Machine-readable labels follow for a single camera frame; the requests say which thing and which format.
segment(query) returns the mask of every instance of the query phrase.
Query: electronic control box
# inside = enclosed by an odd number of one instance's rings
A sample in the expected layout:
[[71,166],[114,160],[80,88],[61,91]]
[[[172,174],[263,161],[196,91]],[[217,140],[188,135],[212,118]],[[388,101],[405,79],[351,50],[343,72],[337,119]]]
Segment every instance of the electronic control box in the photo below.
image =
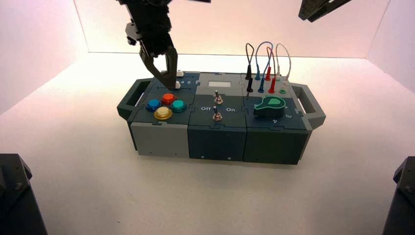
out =
[[137,80],[118,105],[140,155],[296,165],[325,114],[306,85],[184,72],[181,88]]

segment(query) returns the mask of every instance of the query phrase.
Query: blue button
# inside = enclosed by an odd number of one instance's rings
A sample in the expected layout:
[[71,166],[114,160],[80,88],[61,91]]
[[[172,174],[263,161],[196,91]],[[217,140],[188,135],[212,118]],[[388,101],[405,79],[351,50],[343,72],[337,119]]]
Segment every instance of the blue button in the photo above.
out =
[[186,109],[186,105],[184,104],[184,102],[180,99],[175,100],[172,104],[171,104],[171,110],[175,113],[180,113],[183,112]]
[[154,112],[156,111],[159,107],[161,106],[161,103],[159,100],[157,99],[152,99],[150,100],[147,105],[145,106],[145,109],[150,111],[150,112]]

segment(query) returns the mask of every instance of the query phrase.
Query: white table surface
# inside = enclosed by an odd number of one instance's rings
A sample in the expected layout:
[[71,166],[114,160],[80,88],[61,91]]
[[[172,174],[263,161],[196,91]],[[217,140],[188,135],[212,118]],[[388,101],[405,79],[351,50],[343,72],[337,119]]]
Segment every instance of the white table surface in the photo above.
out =
[[[245,72],[246,57],[179,69]],[[296,166],[138,156],[116,106],[147,77],[137,54],[90,53],[0,116],[0,152],[31,168],[51,235],[381,234],[415,154],[415,94],[376,66],[293,58],[327,115]]]

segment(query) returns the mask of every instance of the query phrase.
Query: black metal frame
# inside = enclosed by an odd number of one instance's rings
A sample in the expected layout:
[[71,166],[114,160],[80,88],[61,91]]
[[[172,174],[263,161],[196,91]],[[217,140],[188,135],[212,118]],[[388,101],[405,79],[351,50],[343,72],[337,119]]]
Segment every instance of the black metal frame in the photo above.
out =
[[415,157],[408,157],[396,170],[397,183],[383,235],[415,234]]
[[302,0],[299,17],[314,22],[351,0]]
[[47,235],[30,178],[18,154],[0,154],[0,235]]

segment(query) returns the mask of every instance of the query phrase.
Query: gray handle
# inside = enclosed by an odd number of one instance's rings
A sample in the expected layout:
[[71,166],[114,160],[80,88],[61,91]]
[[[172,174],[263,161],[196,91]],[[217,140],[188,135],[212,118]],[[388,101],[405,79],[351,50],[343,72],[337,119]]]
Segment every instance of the gray handle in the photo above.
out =
[[304,117],[308,119],[311,128],[314,130],[323,125],[325,114],[308,86],[297,83],[290,83],[290,85],[304,108]]

